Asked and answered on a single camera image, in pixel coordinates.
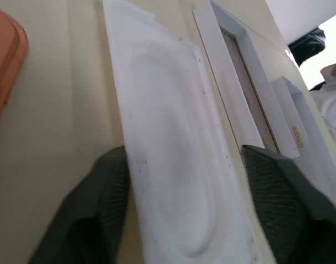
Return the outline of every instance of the white foam tray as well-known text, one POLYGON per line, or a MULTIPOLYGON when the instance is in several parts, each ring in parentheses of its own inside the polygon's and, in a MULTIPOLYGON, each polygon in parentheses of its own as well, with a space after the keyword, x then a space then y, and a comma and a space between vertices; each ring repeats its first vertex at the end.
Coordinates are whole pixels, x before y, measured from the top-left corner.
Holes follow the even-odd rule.
POLYGON ((145 263, 253 263, 253 230, 202 54, 104 0, 145 263))
POLYGON ((307 179, 336 205, 336 167, 302 92, 288 79, 272 83, 300 157, 294 162, 307 179))

